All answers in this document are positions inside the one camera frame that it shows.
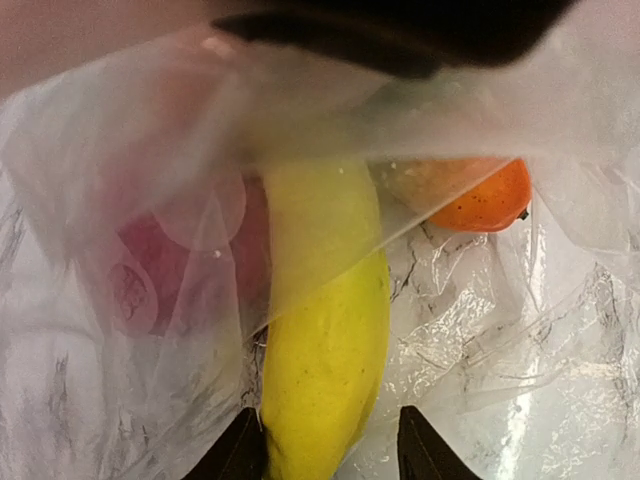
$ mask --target crumpled plastic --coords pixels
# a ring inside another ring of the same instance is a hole
[[[200,26],[11,96],[0,477],[181,478],[258,404],[268,312],[241,297],[249,260],[232,248],[258,145],[283,160],[498,158],[440,182],[419,214],[380,191],[385,238],[355,250],[388,249],[392,341],[338,478],[397,477],[410,403],[487,478],[635,478],[638,13],[601,8],[583,2],[511,67],[423,83]],[[528,220],[497,235],[423,222],[516,156]]]

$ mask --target clear plastic bag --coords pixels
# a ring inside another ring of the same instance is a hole
[[[638,16],[629,1],[609,8]],[[637,22],[597,37],[597,9],[581,4],[511,67],[423,83],[199,26],[12,95],[0,112],[0,476],[180,478],[259,401],[265,150],[364,159],[374,173],[495,159],[434,183],[421,212],[380,184],[383,239],[309,252],[337,275],[384,245],[395,281],[383,389],[338,477],[396,477],[408,403],[489,478],[588,476],[585,459],[604,454],[594,439],[637,421]],[[516,156],[536,189],[527,222],[495,236],[422,223]],[[329,280],[300,278],[287,301]],[[544,424],[549,385],[563,387],[559,427]],[[633,459],[607,472],[633,478]]]

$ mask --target banana peel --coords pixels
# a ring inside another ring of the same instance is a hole
[[[377,194],[355,159],[271,163],[263,179],[276,312],[263,372],[265,479],[328,480],[362,435],[386,363],[384,251],[332,275],[335,262],[357,258],[366,239],[379,241]],[[307,277],[329,280],[291,300]]]

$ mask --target plastic bag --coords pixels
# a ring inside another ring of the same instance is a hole
[[[443,71],[424,84],[248,47],[203,26],[13,95],[0,138],[3,195],[16,194],[2,225],[2,476],[180,478],[240,406],[258,401],[261,345],[251,336],[266,304],[239,291],[251,262],[241,252],[258,248],[232,248],[256,146],[282,161],[498,157],[440,182],[420,214],[381,190],[382,242],[360,239],[339,260],[310,252],[334,261],[336,275],[384,242],[395,258],[387,377],[340,478],[395,478],[405,403],[441,419],[479,472],[557,478],[584,458],[569,419],[545,440],[546,470],[519,470],[539,443],[527,436],[535,429],[516,427],[538,421],[539,388],[590,374],[582,358],[635,381],[640,64],[625,48],[632,28],[623,42],[593,37],[592,8],[572,12],[519,64]],[[514,156],[527,158],[536,186],[529,223],[491,237],[412,229]],[[258,260],[268,270],[267,255]],[[303,278],[290,301],[326,280]],[[608,333],[591,348],[619,301],[628,311],[615,331],[628,340]],[[585,400],[585,411],[603,402]]]

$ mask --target black object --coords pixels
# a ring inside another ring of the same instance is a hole
[[[481,480],[414,406],[400,410],[398,464],[400,480]],[[261,480],[266,465],[258,414],[245,408],[182,480]]]
[[[182,480],[261,480],[267,447],[255,408],[243,409]]]
[[[400,480],[481,480],[414,406],[400,410]]]
[[[574,0],[271,0],[214,22],[246,40],[292,44],[404,78],[441,62],[498,66],[525,54]]]

